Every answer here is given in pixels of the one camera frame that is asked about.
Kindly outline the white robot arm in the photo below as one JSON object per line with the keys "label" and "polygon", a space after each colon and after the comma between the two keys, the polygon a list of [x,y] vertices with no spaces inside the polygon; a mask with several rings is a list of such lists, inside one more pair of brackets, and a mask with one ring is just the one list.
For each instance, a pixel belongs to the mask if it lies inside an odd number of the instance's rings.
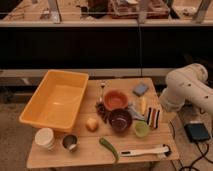
{"label": "white robot arm", "polygon": [[168,112],[179,111],[188,100],[213,116],[213,89],[205,84],[207,79],[207,69],[198,63],[172,70],[165,78],[160,104]]}

